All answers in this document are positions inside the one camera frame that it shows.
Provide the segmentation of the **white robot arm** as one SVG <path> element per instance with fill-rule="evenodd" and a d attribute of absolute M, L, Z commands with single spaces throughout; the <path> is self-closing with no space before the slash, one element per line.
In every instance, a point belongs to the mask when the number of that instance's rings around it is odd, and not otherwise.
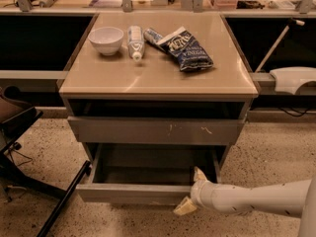
<path fill-rule="evenodd" d="M 199 208 L 232 214 L 250 211 L 297 217 L 297 237 L 316 237 L 316 177 L 271 186 L 243 188 L 211 182 L 195 167 L 190 195 L 176 206 L 174 213 L 185 215 Z"/>

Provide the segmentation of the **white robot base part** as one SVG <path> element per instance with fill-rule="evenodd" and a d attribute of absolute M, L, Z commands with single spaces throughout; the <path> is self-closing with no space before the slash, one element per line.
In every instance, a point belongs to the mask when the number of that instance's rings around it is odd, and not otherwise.
<path fill-rule="evenodd" d="M 295 95 L 306 83 L 316 82 L 316 68 L 294 66 L 270 71 L 276 81 L 275 91 Z"/>

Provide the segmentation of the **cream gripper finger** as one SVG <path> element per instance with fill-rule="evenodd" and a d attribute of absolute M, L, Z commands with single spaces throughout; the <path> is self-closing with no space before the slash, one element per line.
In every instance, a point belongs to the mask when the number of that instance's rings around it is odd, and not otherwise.
<path fill-rule="evenodd" d="M 198 208 L 189 197 L 184 197 L 183 200 L 175 207 L 173 212 L 176 215 L 183 216 L 196 211 Z"/>
<path fill-rule="evenodd" d="M 195 172 L 194 172 L 194 182 L 198 182 L 198 181 L 206 181 L 207 177 L 204 174 L 204 172 L 199 168 L 199 167 L 195 167 Z"/>

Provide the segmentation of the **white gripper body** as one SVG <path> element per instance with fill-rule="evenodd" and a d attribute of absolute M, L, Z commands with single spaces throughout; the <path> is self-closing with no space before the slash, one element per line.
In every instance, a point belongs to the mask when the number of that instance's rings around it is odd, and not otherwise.
<path fill-rule="evenodd" d="M 191 200 L 198 208 L 219 210 L 217 192 L 221 188 L 209 180 L 197 180 L 191 188 Z"/>

